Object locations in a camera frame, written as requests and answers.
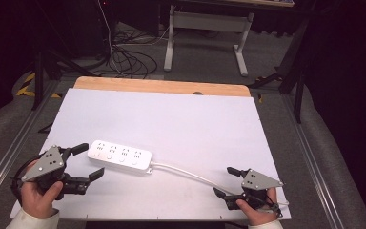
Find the white board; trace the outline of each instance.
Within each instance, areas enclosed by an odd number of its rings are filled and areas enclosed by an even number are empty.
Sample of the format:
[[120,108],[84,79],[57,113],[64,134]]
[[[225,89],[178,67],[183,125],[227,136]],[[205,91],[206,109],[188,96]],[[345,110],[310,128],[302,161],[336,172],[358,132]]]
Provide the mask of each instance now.
[[[242,178],[227,167],[279,178],[251,97],[70,89],[42,148],[104,140],[152,152],[152,160],[190,171],[240,194]],[[66,172],[87,177],[101,168],[87,152],[71,156]],[[283,190],[278,198],[285,200]],[[177,172],[151,175],[106,168],[87,194],[54,203],[61,218],[82,220],[239,220],[213,187]],[[19,209],[15,204],[11,216]],[[281,206],[284,218],[288,207]]]

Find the power cord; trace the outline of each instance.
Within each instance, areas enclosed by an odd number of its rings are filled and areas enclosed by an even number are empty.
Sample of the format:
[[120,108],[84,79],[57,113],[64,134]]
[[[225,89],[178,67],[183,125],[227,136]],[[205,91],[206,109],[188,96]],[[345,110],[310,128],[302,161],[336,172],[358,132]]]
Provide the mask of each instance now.
[[210,181],[210,180],[208,180],[208,179],[206,179],[204,177],[195,175],[195,174],[190,173],[190,172],[188,172],[186,170],[182,170],[182,169],[176,168],[176,167],[174,167],[172,165],[167,165],[167,164],[163,164],[163,163],[157,163],[157,162],[153,162],[153,161],[151,161],[151,165],[152,166],[165,167],[165,168],[168,168],[168,169],[176,170],[176,171],[178,171],[180,173],[183,173],[183,174],[186,174],[186,175],[195,177],[195,178],[197,178],[197,179],[199,179],[201,181],[204,181],[205,183],[207,183],[207,184],[209,184],[209,185],[211,185],[211,186],[213,186],[215,188],[218,188],[218,189],[224,191],[225,193],[229,193],[231,195],[234,195],[234,192],[227,190],[226,188],[222,187],[221,185],[218,185],[218,184],[216,184],[216,183],[214,183],[214,182],[212,182],[212,181]]

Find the power strip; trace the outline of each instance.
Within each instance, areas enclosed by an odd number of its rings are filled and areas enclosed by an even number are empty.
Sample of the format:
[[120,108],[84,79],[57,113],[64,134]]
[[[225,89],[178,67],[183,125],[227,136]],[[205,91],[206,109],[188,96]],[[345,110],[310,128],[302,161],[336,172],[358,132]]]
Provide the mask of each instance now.
[[129,146],[95,140],[88,150],[88,157],[105,167],[110,166],[147,174],[153,172],[153,169],[150,168],[153,154]]

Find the white desk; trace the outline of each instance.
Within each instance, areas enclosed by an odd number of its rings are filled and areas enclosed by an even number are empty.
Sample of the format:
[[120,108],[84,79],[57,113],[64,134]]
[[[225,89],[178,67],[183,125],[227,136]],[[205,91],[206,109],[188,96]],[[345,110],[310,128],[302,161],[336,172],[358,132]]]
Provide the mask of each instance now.
[[[188,170],[238,194],[242,179],[229,175],[229,166],[278,178],[254,100],[248,96],[69,90],[42,151],[53,144],[91,145],[96,139],[149,150],[155,162]],[[86,177],[100,167],[82,153],[70,157],[66,172]],[[285,199],[282,189],[278,197]],[[65,195],[54,207],[62,218],[81,220],[245,218],[241,211],[229,211],[211,186],[161,168],[151,175],[107,168],[85,196]],[[15,205],[12,216],[18,208]],[[287,207],[282,211],[285,219],[290,217]]]
[[[294,3],[276,2],[270,0],[226,0],[226,2],[246,3],[252,5],[287,7],[290,8]],[[250,12],[248,17],[234,17],[223,15],[209,15],[203,13],[191,13],[174,11],[175,6],[171,5],[169,16],[169,38],[166,49],[164,70],[172,69],[173,60],[173,30],[174,28],[212,30],[212,31],[231,31],[242,32],[242,37],[238,45],[234,45],[234,54],[242,76],[248,75],[248,70],[243,59],[243,47],[248,37],[249,29],[252,25],[254,13]]]

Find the metal stand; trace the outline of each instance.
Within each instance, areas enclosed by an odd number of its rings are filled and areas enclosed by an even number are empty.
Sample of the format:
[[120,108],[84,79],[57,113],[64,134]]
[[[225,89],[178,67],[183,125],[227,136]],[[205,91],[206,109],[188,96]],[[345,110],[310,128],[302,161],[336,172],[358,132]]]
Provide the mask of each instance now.
[[240,74],[248,76],[245,60],[243,59],[242,50],[248,37],[249,29],[254,18],[253,13],[249,13],[248,17],[232,17],[221,15],[209,15],[190,12],[175,12],[175,6],[171,6],[169,16],[169,39],[166,49],[164,70],[169,72],[172,69],[173,59],[173,30],[174,28],[198,29],[198,30],[214,30],[214,31],[232,31],[242,32],[239,45],[234,45],[234,53],[239,66]]
[[73,68],[77,72],[86,76],[96,76],[95,74],[85,70],[73,61],[64,57],[60,53],[53,50],[44,50],[35,56],[35,98],[32,110],[36,110],[43,100],[44,96],[44,71],[46,71],[49,79],[59,80],[62,76],[61,70],[57,62],[62,62],[68,67]]

